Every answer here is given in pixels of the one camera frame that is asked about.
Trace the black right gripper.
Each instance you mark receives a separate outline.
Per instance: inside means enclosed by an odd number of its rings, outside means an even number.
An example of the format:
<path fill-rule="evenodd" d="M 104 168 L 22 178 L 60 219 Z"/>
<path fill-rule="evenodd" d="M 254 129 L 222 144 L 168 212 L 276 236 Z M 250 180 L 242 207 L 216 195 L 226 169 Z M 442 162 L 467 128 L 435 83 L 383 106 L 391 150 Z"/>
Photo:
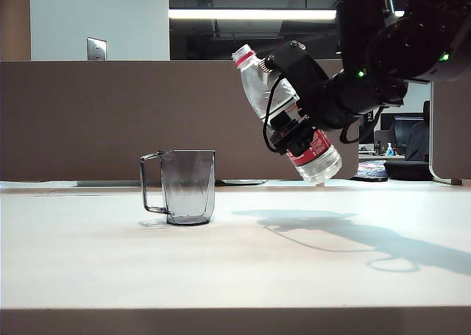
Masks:
<path fill-rule="evenodd" d="M 296 80 L 291 81 L 291 85 L 296 91 L 299 100 L 298 108 L 302 116 L 302 121 L 291 119 L 285 111 L 280 112 L 270 120 L 273 134 L 270 138 L 276 152 L 281 155 L 290 152 L 294 157 L 301 156 L 313 140 L 314 131 L 321 129 L 333 131 L 337 125 L 330 114 L 330 104 L 327 95 L 327 84 L 330 78 L 317 79 L 311 81 Z"/>

